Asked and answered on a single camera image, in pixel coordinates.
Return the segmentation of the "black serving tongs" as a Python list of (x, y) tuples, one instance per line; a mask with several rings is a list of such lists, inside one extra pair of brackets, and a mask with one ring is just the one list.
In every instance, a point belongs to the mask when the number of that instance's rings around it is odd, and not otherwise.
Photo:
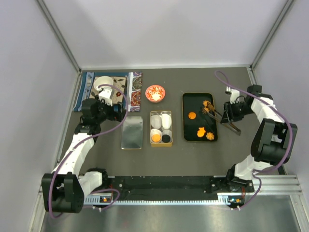
[(209, 113), (207, 114), (209, 117), (211, 117), (212, 119), (214, 119), (216, 122), (220, 123), (221, 125), (223, 125), (224, 127), (228, 128), (229, 130), (231, 130), (233, 133), (235, 133), (236, 135), (240, 136), (241, 135), (241, 130), (239, 128), (237, 128), (233, 123), (231, 122), (227, 122), (227, 123), (222, 123), (221, 120), (223, 119), (223, 115), (220, 114), (215, 107), (211, 104), (208, 105), (207, 107), (204, 107), (204, 105), (201, 108), (208, 108), (209, 109)]

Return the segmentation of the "black sandwich cookie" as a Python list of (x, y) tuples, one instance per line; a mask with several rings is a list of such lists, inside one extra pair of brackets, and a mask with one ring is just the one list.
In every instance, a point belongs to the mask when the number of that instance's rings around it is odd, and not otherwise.
[(170, 135), (168, 135), (168, 134), (162, 135), (162, 142), (163, 143), (170, 143), (170, 141), (171, 141), (171, 136)]

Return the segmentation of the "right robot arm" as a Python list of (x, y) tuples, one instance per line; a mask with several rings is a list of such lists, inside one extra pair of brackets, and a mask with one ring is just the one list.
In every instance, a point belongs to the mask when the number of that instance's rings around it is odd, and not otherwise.
[(275, 112), (272, 96), (262, 93), (260, 85), (249, 86), (244, 100), (240, 99), (240, 91), (236, 89), (227, 87), (226, 94), (230, 96), (230, 100), (224, 103), (224, 113), (220, 121), (222, 125), (240, 134), (240, 129), (236, 128), (234, 123), (246, 115), (255, 114), (260, 123), (250, 154), (242, 162), (233, 165), (226, 174), (226, 187), (236, 192), (247, 187), (254, 174), (289, 160), (297, 126), (288, 125), (283, 117)]

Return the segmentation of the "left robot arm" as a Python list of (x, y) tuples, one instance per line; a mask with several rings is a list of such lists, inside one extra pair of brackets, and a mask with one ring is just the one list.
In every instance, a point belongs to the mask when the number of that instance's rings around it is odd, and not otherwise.
[(100, 125), (105, 120), (123, 124), (127, 110), (126, 97), (123, 97), (122, 103), (111, 106), (98, 97), (82, 102), (82, 115), (70, 147), (53, 172), (42, 177), (44, 208), (51, 218), (56, 219), (56, 213), (79, 213), (89, 194), (109, 191), (105, 169), (91, 168), (83, 176), (79, 173), (88, 152), (97, 138), (104, 134)]

